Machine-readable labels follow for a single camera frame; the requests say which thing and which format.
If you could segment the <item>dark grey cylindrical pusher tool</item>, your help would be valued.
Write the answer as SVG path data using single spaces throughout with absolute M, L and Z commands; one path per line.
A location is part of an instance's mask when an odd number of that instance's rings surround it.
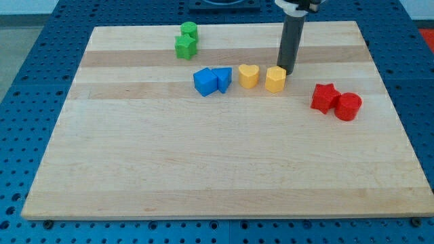
M 287 15 L 283 22 L 277 66 L 286 70 L 286 75 L 293 73 L 304 21 L 305 17 Z

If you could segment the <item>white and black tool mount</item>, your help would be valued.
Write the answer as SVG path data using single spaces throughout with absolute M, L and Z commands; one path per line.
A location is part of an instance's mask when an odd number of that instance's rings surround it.
M 317 13 L 326 0 L 274 0 L 287 16 L 304 17 L 308 13 Z

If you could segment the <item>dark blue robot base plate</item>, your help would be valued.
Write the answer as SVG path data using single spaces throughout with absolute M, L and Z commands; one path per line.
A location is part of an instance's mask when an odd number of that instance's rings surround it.
M 189 12 L 231 12 L 237 10 L 260 10 L 260 0 L 188 0 Z

